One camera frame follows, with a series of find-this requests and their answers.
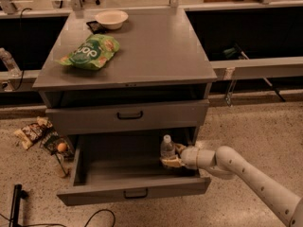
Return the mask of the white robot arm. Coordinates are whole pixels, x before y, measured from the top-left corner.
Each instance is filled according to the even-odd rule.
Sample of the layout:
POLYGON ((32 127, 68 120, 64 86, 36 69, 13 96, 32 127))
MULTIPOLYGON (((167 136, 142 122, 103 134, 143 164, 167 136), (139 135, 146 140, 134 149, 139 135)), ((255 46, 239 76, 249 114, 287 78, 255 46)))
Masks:
POLYGON ((164 166, 203 169, 213 176, 237 175, 267 205, 286 227, 303 227, 303 199, 249 164, 228 146, 216 150, 173 144, 160 147, 164 166))

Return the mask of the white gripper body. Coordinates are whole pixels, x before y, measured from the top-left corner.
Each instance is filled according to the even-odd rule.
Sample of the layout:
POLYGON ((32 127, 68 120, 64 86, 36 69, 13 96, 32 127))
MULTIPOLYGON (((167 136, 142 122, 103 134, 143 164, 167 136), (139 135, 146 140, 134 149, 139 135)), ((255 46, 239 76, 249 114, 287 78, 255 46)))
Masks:
POLYGON ((199 149, 196 147, 185 148, 181 153, 183 166, 187 169, 197 169, 197 156, 199 149))

